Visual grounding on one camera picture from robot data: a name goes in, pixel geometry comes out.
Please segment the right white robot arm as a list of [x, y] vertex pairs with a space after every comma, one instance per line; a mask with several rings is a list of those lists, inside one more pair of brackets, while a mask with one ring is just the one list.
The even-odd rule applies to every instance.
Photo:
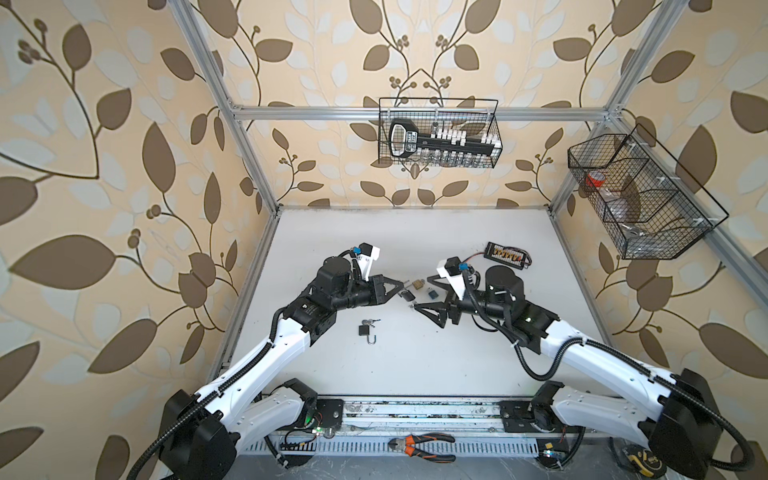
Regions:
[[541, 384], [530, 401], [539, 429], [560, 423], [610, 434], [690, 479], [711, 468], [753, 469], [754, 450], [698, 373], [653, 367], [589, 337], [527, 300], [523, 280], [507, 266], [480, 274], [452, 258], [429, 281], [445, 299], [414, 310], [440, 328], [471, 315], [506, 338], [524, 372]]

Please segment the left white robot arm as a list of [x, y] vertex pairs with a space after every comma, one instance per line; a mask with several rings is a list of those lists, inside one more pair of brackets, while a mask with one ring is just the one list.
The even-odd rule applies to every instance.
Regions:
[[335, 324], [340, 311], [384, 305], [403, 289], [398, 280], [371, 274], [377, 257], [354, 248], [326, 258], [301, 293], [275, 312], [256, 347], [196, 393], [180, 390], [166, 402], [158, 437], [128, 478], [157, 458], [173, 479], [222, 479], [243, 447], [305, 419], [311, 397], [305, 385], [257, 396]]

